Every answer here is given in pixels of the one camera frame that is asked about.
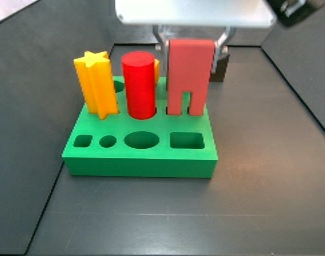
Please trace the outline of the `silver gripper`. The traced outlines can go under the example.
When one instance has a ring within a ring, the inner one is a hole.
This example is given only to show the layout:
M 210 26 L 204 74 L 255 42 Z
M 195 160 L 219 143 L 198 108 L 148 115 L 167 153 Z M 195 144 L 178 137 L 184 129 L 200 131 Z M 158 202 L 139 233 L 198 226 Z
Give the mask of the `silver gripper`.
M 168 39 L 163 25 L 227 26 L 214 42 L 211 73 L 227 55 L 226 45 L 235 28 L 268 28 L 275 22 L 263 0 L 115 0 L 115 12 L 123 24 L 154 25 L 164 68 L 168 67 Z

